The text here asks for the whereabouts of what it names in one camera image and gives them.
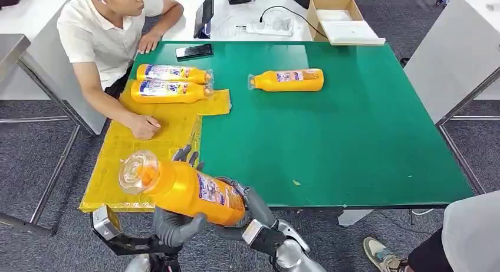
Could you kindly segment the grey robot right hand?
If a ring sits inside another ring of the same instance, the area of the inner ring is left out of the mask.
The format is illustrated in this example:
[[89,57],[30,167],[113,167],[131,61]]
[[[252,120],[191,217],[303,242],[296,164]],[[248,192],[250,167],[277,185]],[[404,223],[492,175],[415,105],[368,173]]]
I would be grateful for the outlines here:
[[[227,183],[228,185],[231,185],[238,191],[238,193],[243,197],[245,206],[249,209],[251,216],[254,219],[258,220],[261,224],[266,225],[267,227],[272,227],[276,223],[277,218],[254,188],[243,185],[238,181],[225,176],[218,176],[216,178],[224,183]],[[221,225],[215,225],[215,231],[220,237],[225,239],[243,240],[242,236],[247,226],[248,225],[244,225],[243,227],[224,227]]]

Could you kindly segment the person's right hand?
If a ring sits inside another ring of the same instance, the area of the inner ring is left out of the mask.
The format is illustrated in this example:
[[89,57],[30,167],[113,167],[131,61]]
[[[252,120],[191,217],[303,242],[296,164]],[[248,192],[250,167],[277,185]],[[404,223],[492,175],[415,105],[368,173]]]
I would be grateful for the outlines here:
[[160,130],[161,124],[151,116],[132,113],[124,123],[136,139],[149,140]]

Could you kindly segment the person's left hand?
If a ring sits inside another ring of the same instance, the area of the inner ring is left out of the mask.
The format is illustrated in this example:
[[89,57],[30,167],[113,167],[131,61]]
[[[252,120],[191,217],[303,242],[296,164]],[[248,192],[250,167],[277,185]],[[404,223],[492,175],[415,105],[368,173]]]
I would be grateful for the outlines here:
[[148,54],[154,51],[162,36],[163,34],[155,31],[144,34],[139,41],[137,52],[139,54]]

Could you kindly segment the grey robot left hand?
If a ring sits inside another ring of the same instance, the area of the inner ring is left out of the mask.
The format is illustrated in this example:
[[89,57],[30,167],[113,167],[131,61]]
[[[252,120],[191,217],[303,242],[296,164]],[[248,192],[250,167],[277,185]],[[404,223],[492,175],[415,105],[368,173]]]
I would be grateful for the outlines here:
[[153,214],[155,234],[169,247],[181,247],[186,241],[200,233],[207,225],[206,214],[200,212],[188,217],[155,207]]

